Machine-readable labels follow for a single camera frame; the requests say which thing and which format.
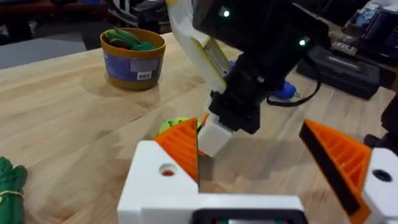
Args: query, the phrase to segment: yellow container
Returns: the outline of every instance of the yellow container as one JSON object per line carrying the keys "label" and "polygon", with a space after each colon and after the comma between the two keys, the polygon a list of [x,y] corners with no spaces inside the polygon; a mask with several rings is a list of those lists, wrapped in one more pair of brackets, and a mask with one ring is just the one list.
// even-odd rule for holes
{"label": "yellow container", "polygon": [[156,47],[154,50],[126,50],[113,47],[101,34],[101,46],[104,52],[106,78],[110,84],[127,90],[146,90],[156,86],[162,71],[166,41],[154,32],[120,28],[148,41]]}

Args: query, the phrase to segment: wooden table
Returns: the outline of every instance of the wooden table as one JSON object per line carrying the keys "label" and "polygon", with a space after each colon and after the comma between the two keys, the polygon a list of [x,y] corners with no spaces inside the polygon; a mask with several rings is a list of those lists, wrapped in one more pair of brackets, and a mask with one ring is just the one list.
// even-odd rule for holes
{"label": "wooden table", "polygon": [[[29,170],[28,223],[117,223],[116,205],[134,148],[176,116],[203,116],[206,83],[172,35],[159,86],[142,92],[104,79],[100,49],[0,70],[0,155]],[[238,51],[223,47],[229,58]],[[303,95],[315,82],[291,74]],[[362,101],[323,86],[297,108],[263,103],[261,129],[237,132],[214,159],[200,159],[202,192],[295,194],[312,223],[339,223],[343,211],[299,139],[303,119],[358,140],[382,136],[380,115],[394,93]]]}

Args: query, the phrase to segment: green plastic object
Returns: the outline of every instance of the green plastic object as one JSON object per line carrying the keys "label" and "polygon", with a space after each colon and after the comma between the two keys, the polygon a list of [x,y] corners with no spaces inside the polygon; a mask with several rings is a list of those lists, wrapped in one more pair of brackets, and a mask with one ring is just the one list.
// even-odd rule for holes
{"label": "green plastic object", "polygon": [[190,118],[185,118],[185,117],[178,117],[178,118],[172,118],[172,119],[168,119],[167,121],[165,121],[159,128],[159,134],[161,134],[162,132],[166,131],[167,129],[171,128],[172,126],[181,123],[182,121],[186,121]]}
{"label": "green plastic object", "polygon": [[105,36],[114,47],[122,47],[128,50],[154,50],[150,42],[141,42],[134,34],[122,29],[113,29],[105,32]]}
{"label": "green plastic object", "polygon": [[22,188],[26,183],[24,166],[12,168],[5,157],[0,157],[0,223],[24,224],[24,199]]}

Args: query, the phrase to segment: green led light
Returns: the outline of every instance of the green led light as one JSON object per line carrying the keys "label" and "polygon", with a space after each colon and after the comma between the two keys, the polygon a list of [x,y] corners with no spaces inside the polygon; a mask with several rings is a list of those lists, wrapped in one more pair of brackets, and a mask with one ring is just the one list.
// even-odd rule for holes
{"label": "green led light", "polygon": [[229,11],[225,10],[223,15],[224,15],[224,17],[228,17],[229,16]]}

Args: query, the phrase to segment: lime toy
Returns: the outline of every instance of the lime toy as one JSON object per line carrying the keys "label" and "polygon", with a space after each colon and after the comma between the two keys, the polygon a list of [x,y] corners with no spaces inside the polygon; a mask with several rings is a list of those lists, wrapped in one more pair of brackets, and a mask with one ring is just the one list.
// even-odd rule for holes
{"label": "lime toy", "polygon": [[172,118],[168,119],[165,121],[159,128],[159,134],[166,131],[167,129],[171,128],[172,126],[181,123],[182,121],[189,120],[190,118],[185,118],[185,117],[178,117],[178,118]]}

